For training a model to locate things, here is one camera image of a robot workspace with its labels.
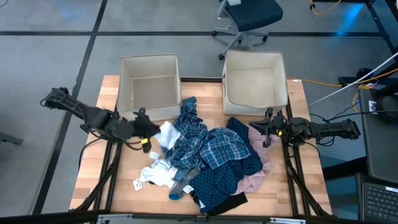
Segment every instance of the checkered fabric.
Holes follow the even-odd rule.
[[[170,163],[181,168],[215,169],[230,159],[250,156],[244,141],[234,131],[227,128],[208,131],[197,116],[196,102],[195,97],[182,101],[181,115],[173,124],[181,136],[173,148],[162,147]]]

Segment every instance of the white cable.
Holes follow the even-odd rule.
[[[338,92],[340,92],[340,91],[343,91],[343,90],[347,89],[348,87],[350,87],[350,86],[352,86],[352,85],[355,85],[357,82],[360,82],[361,80],[363,80],[363,79],[365,79],[366,77],[370,76],[370,74],[373,74],[377,69],[381,68],[383,65],[385,65],[387,62],[391,61],[391,60],[392,60],[395,56],[397,56],[397,55],[398,55],[398,52],[395,53],[393,56],[391,56],[389,59],[387,59],[385,62],[383,62],[381,65],[379,65],[377,68],[373,69],[371,72],[369,72],[368,74],[366,74],[364,77],[360,78],[359,80],[356,80],[355,82],[349,84],[348,86],[346,86],[346,87],[344,87],[344,88],[341,88],[341,89],[335,91],[334,93],[330,93],[329,95],[327,95],[327,96],[325,96],[325,97],[323,97],[323,98],[320,98],[319,100],[317,100],[317,101],[315,101],[315,102],[313,102],[313,103],[310,103],[309,106],[311,106],[311,105],[313,105],[313,104],[315,104],[315,103],[318,103],[318,102],[320,102],[320,101],[322,101],[322,100],[324,100],[324,99],[326,99],[326,98],[328,98],[328,97],[330,97],[330,96],[333,96],[334,94],[336,94],[336,93],[338,93]]]

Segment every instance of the polka dot fabric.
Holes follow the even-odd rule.
[[[199,200],[205,205],[200,209],[201,213],[206,213],[235,193],[238,182],[245,175],[253,175],[262,169],[260,157],[250,145],[248,127],[236,118],[230,118],[227,128],[236,132],[244,141],[250,156],[229,160],[216,169],[207,168],[190,181]]]

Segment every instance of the chair base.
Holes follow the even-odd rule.
[[[242,40],[245,41],[246,45],[249,47],[249,49],[253,49],[254,46],[252,44],[252,42],[249,39],[250,35],[254,35],[254,36],[258,36],[258,37],[263,37],[262,41],[265,42],[267,41],[268,38],[268,32],[257,32],[257,31],[243,31],[243,32],[239,32],[237,29],[233,29],[231,26],[228,27],[215,27],[213,30],[213,33],[211,34],[213,37],[217,36],[217,32],[224,32],[227,34],[232,34],[235,35],[234,39],[232,42],[230,42],[228,44],[228,46],[226,46],[226,48],[224,49],[224,51],[218,56],[218,58],[220,60],[224,60],[224,56],[227,50],[229,50],[230,48],[232,48],[232,46],[235,43],[241,43]]]

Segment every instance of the office chair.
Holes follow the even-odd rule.
[[[227,27],[215,27],[213,37],[217,32],[225,32],[235,35],[235,38],[224,49],[223,53],[219,54],[218,58],[224,60],[224,55],[236,42],[241,43],[242,40],[253,49],[253,44],[249,40],[249,35],[264,36],[262,41],[265,42],[268,38],[268,32],[253,31],[261,27],[268,26],[282,19],[283,10],[275,2],[275,0],[241,0],[240,4],[230,5],[228,0],[220,0],[220,7],[218,8],[218,17],[223,12],[227,13],[228,17],[233,21],[233,25]]]

